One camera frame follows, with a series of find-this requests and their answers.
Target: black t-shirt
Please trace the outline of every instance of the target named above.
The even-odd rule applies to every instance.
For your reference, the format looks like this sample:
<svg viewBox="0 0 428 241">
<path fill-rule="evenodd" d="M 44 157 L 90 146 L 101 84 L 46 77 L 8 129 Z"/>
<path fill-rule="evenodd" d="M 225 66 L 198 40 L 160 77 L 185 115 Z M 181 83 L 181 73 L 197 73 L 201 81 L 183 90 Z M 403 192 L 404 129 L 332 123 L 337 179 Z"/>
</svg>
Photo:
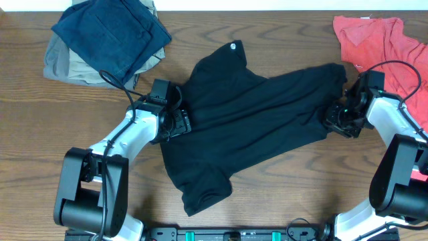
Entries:
<svg viewBox="0 0 428 241">
<path fill-rule="evenodd" d="M 192 131 L 160 146 L 189 216 L 228 197 L 234 173 L 325 139 L 324 111 L 346 82 L 338 64 L 273 78 L 246 65 L 242 42 L 225 44 L 181 88 Z"/>
</svg>

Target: table surface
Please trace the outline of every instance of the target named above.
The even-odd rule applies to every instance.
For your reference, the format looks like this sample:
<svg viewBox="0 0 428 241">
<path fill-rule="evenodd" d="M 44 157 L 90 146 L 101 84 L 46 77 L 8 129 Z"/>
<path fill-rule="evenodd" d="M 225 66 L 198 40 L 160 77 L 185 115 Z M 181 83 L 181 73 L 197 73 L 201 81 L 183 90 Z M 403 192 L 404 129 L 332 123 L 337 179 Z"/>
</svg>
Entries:
<svg viewBox="0 0 428 241">
<path fill-rule="evenodd" d="M 43 78 L 50 27 L 60 15 L 0 15 L 0 240 L 64 239 L 65 228 L 52 218 L 64 154 L 97 143 L 128 106 L 119 90 Z M 346 66 L 346 88 L 357 72 L 340 60 L 332 28 L 336 15 L 400 17 L 406 35 L 428 42 L 428 12 L 160 12 L 173 41 L 165 48 L 167 58 L 141 75 L 136 90 L 148 92 L 155 78 L 184 83 L 198 60 L 233 39 L 243 41 L 247 67 L 256 74 L 277 76 L 335 62 Z M 189 218 L 160 147 L 148 145 L 130 171 L 128 213 L 152 226 L 279 227 L 299 217 L 323 222 L 367 197 L 385 150 L 376 131 L 363 130 L 358 139 L 329 134 L 235 174 L 229 198 Z M 427 235 L 401 230 L 402 240 Z"/>
</svg>

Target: gray cloth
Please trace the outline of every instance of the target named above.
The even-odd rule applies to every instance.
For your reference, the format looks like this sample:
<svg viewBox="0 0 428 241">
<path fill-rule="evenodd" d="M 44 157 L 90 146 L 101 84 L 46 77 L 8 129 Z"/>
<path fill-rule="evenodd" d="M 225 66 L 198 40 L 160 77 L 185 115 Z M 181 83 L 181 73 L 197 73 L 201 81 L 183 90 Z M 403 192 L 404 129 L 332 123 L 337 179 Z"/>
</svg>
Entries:
<svg viewBox="0 0 428 241">
<path fill-rule="evenodd" d="M 88 83 L 84 80 L 68 78 L 68 70 L 70 65 L 70 55 L 67 45 L 55 33 L 52 35 L 49 44 L 47 45 L 45 55 L 45 68 L 43 69 L 43 76 L 52 80 L 59 80 L 68 84 L 78 84 L 82 86 L 95 86 L 115 88 L 108 83 Z M 125 88 L 133 90 L 138 82 L 139 74 L 135 74 L 127 83 Z"/>
<path fill-rule="evenodd" d="M 84 2 L 85 0 L 73 0 L 73 5 Z M 147 7 L 147 9 L 157 18 L 156 8 L 152 0 L 140 0 L 140 2 Z M 165 58 L 164 48 L 158 50 L 152 57 L 150 57 L 144 65 L 135 72 L 135 74 L 143 73 L 155 67 L 161 59 Z M 98 71 L 93 69 L 83 59 L 77 55 L 73 50 L 70 50 L 70 66 L 68 68 L 68 78 L 76 80 L 84 80 L 89 84 L 104 83 Z"/>
<path fill-rule="evenodd" d="M 72 5 L 84 1 L 86 0 L 73 0 Z M 140 0 L 140 2 L 157 18 L 156 7 L 152 0 Z M 139 73 L 153 68 L 163 58 L 165 58 L 165 51 L 164 48 L 161 48 L 125 83 L 125 88 L 133 90 L 138 83 Z M 98 72 L 69 49 L 56 33 L 52 35 L 49 41 L 44 62 L 43 76 L 45 78 L 82 86 L 115 88 L 105 83 Z"/>
</svg>

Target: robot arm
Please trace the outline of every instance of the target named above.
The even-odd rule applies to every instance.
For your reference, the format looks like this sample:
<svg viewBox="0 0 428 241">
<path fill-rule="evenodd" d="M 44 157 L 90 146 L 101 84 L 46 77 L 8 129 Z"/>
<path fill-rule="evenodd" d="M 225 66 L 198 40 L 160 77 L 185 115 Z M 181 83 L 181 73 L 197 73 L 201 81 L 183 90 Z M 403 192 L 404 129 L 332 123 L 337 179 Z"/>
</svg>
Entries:
<svg viewBox="0 0 428 241">
<path fill-rule="evenodd" d="M 368 240 L 398 224 L 428 220 L 428 185 L 412 179 L 413 172 L 427 174 L 428 148 L 422 133 L 399 111 L 399 96 L 383 91 L 384 74 L 360 75 L 346 93 L 346 104 L 329 108 L 326 124 L 345 137 L 358 137 L 361 128 L 376 128 L 388 147 L 370 185 L 369 198 L 334 219 L 334 237 Z M 403 105 L 403 112 L 413 125 Z"/>
<path fill-rule="evenodd" d="M 139 241 L 143 225 L 126 213 L 128 207 L 128 170 L 141 149 L 149 142 L 168 141 L 191 131 L 187 112 L 179 110 L 181 92 L 169 81 L 155 80 L 146 101 L 135 102 L 132 124 L 115 140 L 106 155 L 106 229 L 111 240 Z M 128 125 L 132 110 L 99 143 L 89 149 L 71 148 L 64 157 L 53 218 L 56 224 L 89 233 L 99 233 L 102 223 L 101 192 L 85 189 L 81 181 L 101 182 L 102 158 L 108 141 Z"/>
</svg>

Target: folded clothes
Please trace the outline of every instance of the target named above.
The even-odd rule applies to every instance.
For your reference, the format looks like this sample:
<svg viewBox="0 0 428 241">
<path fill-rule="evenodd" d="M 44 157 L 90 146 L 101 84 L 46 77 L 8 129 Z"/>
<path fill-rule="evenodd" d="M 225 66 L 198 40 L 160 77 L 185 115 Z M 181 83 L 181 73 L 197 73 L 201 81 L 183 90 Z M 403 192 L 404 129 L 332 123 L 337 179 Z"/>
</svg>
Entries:
<svg viewBox="0 0 428 241">
<path fill-rule="evenodd" d="M 138 0 L 94 0 L 69 7 L 52 27 L 96 71 L 125 83 L 171 41 L 167 30 Z"/>
<path fill-rule="evenodd" d="M 45 68 L 43 69 L 43 76 L 45 78 L 59 80 L 69 84 L 115 88 L 106 82 L 94 84 L 81 79 L 68 78 L 69 62 L 70 57 L 67 45 L 54 33 L 47 45 L 46 55 L 44 58 Z M 132 78 L 125 83 L 125 88 L 133 90 L 138 83 L 139 76 L 139 74 L 133 75 Z"/>
<path fill-rule="evenodd" d="M 84 2 L 85 0 L 73 0 L 73 5 Z M 152 0 L 139 0 L 146 8 L 157 18 L 156 7 Z M 165 58 L 164 48 L 159 49 L 153 56 L 151 56 L 142 67 L 137 70 L 134 74 L 143 73 L 155 65 L 157 65 L 161 59 Z M 87 64 L 79 55 L 77 55 L 73 50 L 70 50 L 70 67 L 68 70 L 68 78 L 84 80 L 89 84 L 103 83 L 104 80 L 98 74 L 98 71 L 93 69 L 89 64 Z"/>
<path fill-rule="evenodd" d="M 342 48 L 342 60 L 351 62 L 359 72 L 380 62 L 401 60 L 418 69 L 422 86 L 410 99 L 407 108 L 419 125 L 428 130 L 428 48 L 403 34 L 401 19 L 361 19 L 335 17 L 334 31 Z M 403 64 L 384 64 L 375 70 L 385 73 L 385 90 L 408 96 L 418 85 L 417 75 Z"/>
<path fill-rule="evenodd" d="M 273 78 L 246 66 L 243 45 L 234 41 L 202 59 L 181 87 L 192 131 L 160 147 L 189 216 L 228 197 L 234 173 L 325 139 L 325 110 L 346 82 L 338 64 Z"/>
</svg>

